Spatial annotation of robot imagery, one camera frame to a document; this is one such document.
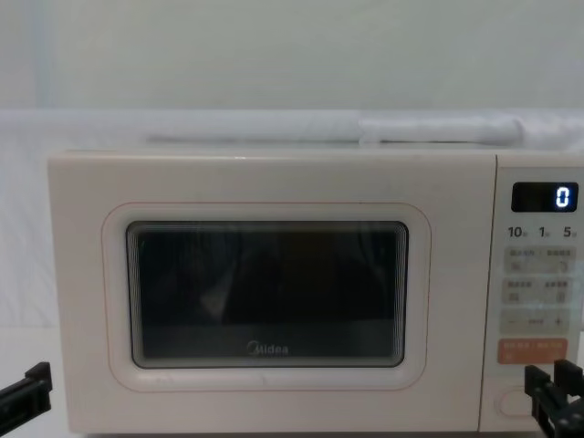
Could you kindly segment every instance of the microwave door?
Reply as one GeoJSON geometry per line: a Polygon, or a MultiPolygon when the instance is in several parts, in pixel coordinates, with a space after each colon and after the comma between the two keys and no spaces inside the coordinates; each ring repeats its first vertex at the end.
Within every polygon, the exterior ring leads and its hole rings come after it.
{"type": "Polygon", "coordinates": [[[137,222],[143,368],[394,367],[408,233],[395,222],[137,222]]]}

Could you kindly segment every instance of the midea logo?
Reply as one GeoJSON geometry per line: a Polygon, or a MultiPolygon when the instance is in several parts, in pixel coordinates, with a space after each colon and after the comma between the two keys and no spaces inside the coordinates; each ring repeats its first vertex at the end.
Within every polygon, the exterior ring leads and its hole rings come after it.
{"type": "Polygon", "coordinates": [[[247,343],[247,354],[250,356],[287,356],[290,354],[286,345],[262,344],[258,340],[247,343]]]}

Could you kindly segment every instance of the white wall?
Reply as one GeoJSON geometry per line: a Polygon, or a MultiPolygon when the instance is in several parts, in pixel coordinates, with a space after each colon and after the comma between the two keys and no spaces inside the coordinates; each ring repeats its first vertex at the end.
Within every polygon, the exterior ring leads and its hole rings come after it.
{"type": "Polygon", "coordinates": [[[0,108],[36,104],[29,12],[25,0],[0,0],[0,108]]]}
{"type": "Polygon", "coordinates": [[[584,105],[581,0],[40,3],[49,105],[584,105]]]}

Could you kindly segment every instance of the control panel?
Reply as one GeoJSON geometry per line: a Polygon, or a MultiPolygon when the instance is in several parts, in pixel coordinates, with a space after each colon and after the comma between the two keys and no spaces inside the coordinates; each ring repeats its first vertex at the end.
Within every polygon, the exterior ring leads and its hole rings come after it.
{"type": "Polygon", "coordinates": [[[499,172],[487,321],[495,374],[568,356],[581,323],[578,195],[565,172],[499,172]]]}
{"type": "Polygon", "coordinates": [[[534,162],[503,156],[497,166],[483,431],[533,427],[525,366],[552,371],[555,360],[575,360],[579,348],[584,167],[553,156],[550,165],[525,160],[534,162]]]}

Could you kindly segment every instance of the round button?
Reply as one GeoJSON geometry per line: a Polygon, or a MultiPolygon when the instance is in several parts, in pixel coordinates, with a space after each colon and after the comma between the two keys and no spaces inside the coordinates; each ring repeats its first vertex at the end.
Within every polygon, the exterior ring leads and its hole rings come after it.
{"type": "Polygon", "coordinates": [[[504,392],[496,402],[499,411],[507,417],[525,417],[531,412],[531,399],[522,388],[504,392]]]}

